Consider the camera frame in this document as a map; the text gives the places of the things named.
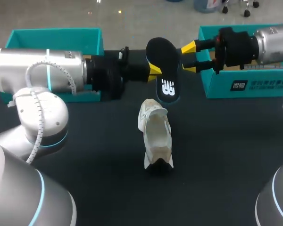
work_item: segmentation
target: black shoe insole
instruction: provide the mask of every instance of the black shoe insole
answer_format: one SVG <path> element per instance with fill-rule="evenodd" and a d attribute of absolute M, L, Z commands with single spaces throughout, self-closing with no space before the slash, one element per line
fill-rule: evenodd
<path fill-rule="evenodd" d="M 161 69 L 156 77 L 156 94 L 161 102 L 173 103 L 180 96 L 177 78 L 180 56 L 175 46 L 164 38 L 153 38 L 146 48 L 147 60 Z"/>

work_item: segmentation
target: insole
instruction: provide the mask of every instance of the insole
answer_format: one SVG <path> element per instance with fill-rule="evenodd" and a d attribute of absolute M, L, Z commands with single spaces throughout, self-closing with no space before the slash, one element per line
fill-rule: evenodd
<path fill-rule="evenodd" d="M 158 115 L 153 115 L 149 118 L 146 134 L 150 147 L 167 146 L 168 134 L 165 127 L 165 120 Z"/>
<path fill-rule="evenodd" d="M 160 101 L 173 103 L 180 96 L 177 79 L 180 56 L 175 46 L 164 38 L 153 38 L 146 48 L 147 60 L 161 69 L 162 75 L 156 77 L 156 94 Z"/>

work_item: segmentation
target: new balance logo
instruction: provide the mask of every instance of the new balance logo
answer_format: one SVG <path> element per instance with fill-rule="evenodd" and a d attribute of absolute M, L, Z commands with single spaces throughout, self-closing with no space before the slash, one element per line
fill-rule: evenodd
<path fill-rule="evenodd" d="M 162 79 L 162 92 L 165 95 L 174 96 L 175 95 L 175 88 L 174 88 L 174 82 L 173 81 L 167 81 Z"/>

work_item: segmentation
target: robotic arm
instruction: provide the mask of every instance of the robotic arm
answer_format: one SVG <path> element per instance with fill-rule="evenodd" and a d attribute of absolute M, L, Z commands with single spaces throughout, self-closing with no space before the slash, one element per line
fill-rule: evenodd
<path fill-rule="evenodd" d="M 224 65 L 240 66 L 256 60 L 258 64 L 283 62 L 283 24 L 260 29 L 252 36 L 247 32 L 234 32 L 231 27 L 219 30 L 211 40 L 195 40 L 182 48 L 182 53 L 215 48 L 215 59 L 183 65 L 193 72 L 213 68 L 216 74 Z M 283 226 L 283 166 L 259 194 L 255 205 L 258 226 Z"/>
<path fill-rule="evenodd" d="M 224 65 L 240 66 L 256 60 L 259 65 L 283 62 L 283 24 L 257 30 L 253 35 L 247 32 L 234 32 L 231 27 L 219 30 L 218 35 L 210 40 L 195 40 L 182 48 L 182 53 L 199 52 L 215 48 L 215 59 L 212 61 L 195 61 L 183 64 L 183 68 L 200 72 L 213 68 L 216 74 Z"/>
<path fill-rule="evenodd" d="M 0 49 L 0 91 L 13 95 L 9 106 L 21 123 L 0 133 L 0 226 L 75 226 L 71 194 L 26 163 L 65 145 L 68 110 L 52 91 L 75 95 L 91 84 L 117 99 L 126 81 L 149 80 L 149 66 L 129 65 L 128 54 L 84 59 L 77 51 Z"/>

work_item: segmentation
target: bottle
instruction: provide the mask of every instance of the bottle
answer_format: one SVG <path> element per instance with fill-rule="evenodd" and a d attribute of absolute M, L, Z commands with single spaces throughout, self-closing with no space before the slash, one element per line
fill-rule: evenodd
<path fill-rule="evenodd" d="M 194 8 L 201 13 L 213 13 L 220 5 L 221 0 L 194 0 Z"/>

